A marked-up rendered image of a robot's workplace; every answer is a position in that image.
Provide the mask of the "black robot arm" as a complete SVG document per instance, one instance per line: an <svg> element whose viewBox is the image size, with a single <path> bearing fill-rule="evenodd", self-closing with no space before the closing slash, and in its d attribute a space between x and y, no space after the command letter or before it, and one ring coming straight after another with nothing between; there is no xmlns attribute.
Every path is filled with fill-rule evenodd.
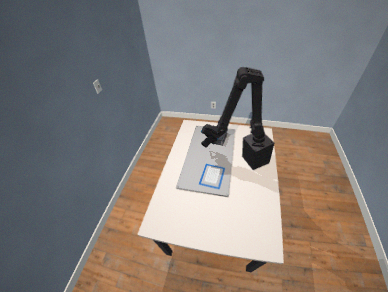
<svg viewBox="0 0 388 292"><path fill-rule="evenodd" d="M251 128L250 133L253 134L252 146L264 147L265 145L265 131L262 125L262 81L264 81L264 76L262 75L261 70L248 67L239 68L237 70L237 75L227 100L226 107L224 108L217 126L206 124L202 128L202 133L206 134L205 136L207 137L201 142L203 147L207 148L212 141L215 141L217 138L220 138L224 133L226 133L240 96L248 83L252 83L251 92L253 121L252 119L250 120L249 127Z"/></svg>

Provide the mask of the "white well plate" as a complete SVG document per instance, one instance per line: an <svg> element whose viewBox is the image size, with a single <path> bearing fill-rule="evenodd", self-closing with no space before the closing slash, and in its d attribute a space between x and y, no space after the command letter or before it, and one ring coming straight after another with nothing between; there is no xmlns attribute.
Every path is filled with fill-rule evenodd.
<svg viewBox="0 0 388 292"><path fill-rule="evenodd" d="M209 167L204 182L216 184L217 179L218 179L219 172L220 172L220 169L216 169L216 168L211 168L211 167ZM216 178L216 179L215 179L215 178Z"/></svg>

